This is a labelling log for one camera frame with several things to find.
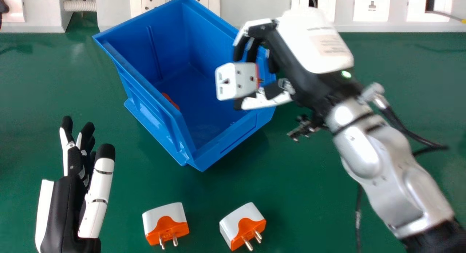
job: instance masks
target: black plug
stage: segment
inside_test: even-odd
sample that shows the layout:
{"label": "black plug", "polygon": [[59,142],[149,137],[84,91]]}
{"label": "black plug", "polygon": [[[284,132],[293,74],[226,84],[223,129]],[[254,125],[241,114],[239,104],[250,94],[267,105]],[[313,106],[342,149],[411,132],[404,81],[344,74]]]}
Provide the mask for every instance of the black plug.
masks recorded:
{"label": "black plug", "polygon": [[8,12],[10,12],[10,7],[5,0],[0,0],[0,14],[7,14]]}

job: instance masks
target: white corrugated tube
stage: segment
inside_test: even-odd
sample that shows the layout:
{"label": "white corrugated tube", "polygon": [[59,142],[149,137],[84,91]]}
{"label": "white corrugated tube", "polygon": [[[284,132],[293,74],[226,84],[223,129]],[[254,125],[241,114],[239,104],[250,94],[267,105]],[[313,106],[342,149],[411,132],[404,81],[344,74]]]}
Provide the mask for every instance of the white corrugated tube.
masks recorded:
{"label": "white corrugated tube", "polygon": [[95,1],[64,1],[63,7],[67,12],[97,12]]}

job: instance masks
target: green tabletop surface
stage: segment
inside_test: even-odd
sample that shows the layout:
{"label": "green tabletop surface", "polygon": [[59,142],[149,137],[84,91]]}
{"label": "green tabletop surface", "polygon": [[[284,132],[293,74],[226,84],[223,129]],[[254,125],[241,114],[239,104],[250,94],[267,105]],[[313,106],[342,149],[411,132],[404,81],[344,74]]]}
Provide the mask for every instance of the green tabletop surface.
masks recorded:
{"label": "green tabletop surface", "polygon": [[[190,234],[170,252],[227,253],[218,222],[254,202],[267,220],[255,252],[355,252],[356,182],[343,169],[329,132],[294,143],[286,133],[306,112],[291,103],[270,123],[201,173],[181,167],[125,109],[117,70],[95,44],[96,17],[75,14],[65,34],[0,34],[0,252],[34,252],[42,179],[63,173],[58,128],[75,137],[88,121],[97,145],[116,148],[103,253],[162,252],[147,243],[146,210],[182,202]],[[448,144],[418,158],[466,224],[466,34],[343,33],[364,84],[384,85],[414,132]],[[413,149],[421,146],[412,143]],[[363,198],[363,252],[403,246]],[[245,247],[238,253],[247,252]]]}

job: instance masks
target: green indicator light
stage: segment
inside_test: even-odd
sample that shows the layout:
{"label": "green indicator light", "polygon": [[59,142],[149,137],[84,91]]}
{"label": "green indicator light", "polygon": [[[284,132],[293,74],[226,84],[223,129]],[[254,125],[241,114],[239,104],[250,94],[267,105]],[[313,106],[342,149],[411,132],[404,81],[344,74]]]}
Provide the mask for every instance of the green indicator light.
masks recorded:
{"label": "green indicator light", "polygon": [[351,78],[351,73],[348,71],[341,71],[341,75],[345,78]]}

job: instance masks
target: printed label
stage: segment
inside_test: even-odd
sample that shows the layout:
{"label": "printed label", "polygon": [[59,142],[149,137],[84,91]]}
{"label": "printed label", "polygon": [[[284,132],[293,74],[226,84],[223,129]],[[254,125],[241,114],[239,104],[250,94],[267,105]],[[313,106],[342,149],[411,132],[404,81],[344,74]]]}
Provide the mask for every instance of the printed label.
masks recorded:
{"label": "printed label", "polygon": [[338,35],[311,36],[310,39],[321,56],[345,56],[350,53]]}

